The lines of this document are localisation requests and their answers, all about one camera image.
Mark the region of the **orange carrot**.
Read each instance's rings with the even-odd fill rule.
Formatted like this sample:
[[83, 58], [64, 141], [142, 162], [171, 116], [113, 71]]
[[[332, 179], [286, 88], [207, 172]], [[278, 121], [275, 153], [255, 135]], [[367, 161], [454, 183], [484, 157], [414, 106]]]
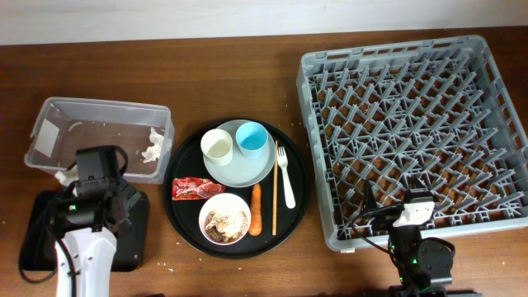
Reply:
[[252, 200], [251, 200], [251, 223], [248, 229], [248, 233], [252, 236], [258, 236], [262, 232], [262, 214], [261, 214], [261, 202], [262, 202], [262, 189], [257, 183], [252, 188]]

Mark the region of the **red snack wrapper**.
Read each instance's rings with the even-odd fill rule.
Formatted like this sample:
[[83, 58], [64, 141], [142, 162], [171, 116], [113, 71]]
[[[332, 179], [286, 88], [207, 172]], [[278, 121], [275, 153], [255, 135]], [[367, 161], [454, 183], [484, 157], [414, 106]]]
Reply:
[[208, 200], [224, 193], [226, 186], [199, 177], [175, 178], [172, 182], [172, 200]]

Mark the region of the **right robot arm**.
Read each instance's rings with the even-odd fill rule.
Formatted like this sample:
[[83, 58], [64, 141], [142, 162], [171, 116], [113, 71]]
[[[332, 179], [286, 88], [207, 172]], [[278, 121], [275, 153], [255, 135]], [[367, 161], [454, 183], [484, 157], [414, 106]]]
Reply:
[[[364, 181], [361, 210], [351, 229], [369, 245], [389, 255], [398, 270], [400, 284], [388, 288], [388, 296], [477, 296], [473, 291], [448, 291], [453, 282], [455, 245], [441, 238], [424, 238], [421, 227], [432, 220], [438, 199], [418, 179], [405, 191], [403, 200], [379, 207], [371, 182]], [[383, 248], [356, 230], [356, 221], [369, 219], [374, 229], [388, 232]]]

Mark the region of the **white bowl with food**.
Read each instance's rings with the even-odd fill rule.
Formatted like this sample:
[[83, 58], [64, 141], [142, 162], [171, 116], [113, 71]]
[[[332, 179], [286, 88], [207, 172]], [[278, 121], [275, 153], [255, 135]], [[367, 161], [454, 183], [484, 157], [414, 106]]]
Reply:
[[247, 234], [251, 220], [251, 211], [243, 198], [222, 193], [203, 204], [198, 225], [209, 242], [227, 246], [235, 244]]

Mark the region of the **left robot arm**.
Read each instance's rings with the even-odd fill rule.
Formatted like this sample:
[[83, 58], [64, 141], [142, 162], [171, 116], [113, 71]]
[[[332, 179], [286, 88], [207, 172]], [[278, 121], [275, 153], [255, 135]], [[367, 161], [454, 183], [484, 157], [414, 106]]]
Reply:
[[[76, 152], [68, 170], [76, 169], [77, 176], [53, 193], [22, 242], [17, 265], [25, 282], [36, 285], [57, 276], [57, 296], [109, 295], [118, 238], [131, 231], [129, 212], [146, 197], [124, 179], [128, 163], [124, 149], [115, 145]], [[54, 242], [56, 266], [49, 275], [31, 279], [23, 268], [24, 252], [39, 226]]]

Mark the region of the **white tissue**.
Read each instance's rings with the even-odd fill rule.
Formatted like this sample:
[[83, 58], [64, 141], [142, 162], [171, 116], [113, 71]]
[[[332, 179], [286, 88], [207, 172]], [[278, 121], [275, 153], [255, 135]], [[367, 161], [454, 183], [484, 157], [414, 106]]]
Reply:
[[144, 158], [143, 163], [158, 161], [162, 151], [164, 140], [163, 135], [159, 134], [153, 127], [151, 127], [148, 138], [152, 145], [147, 147], [147, 149], [141, 153]]

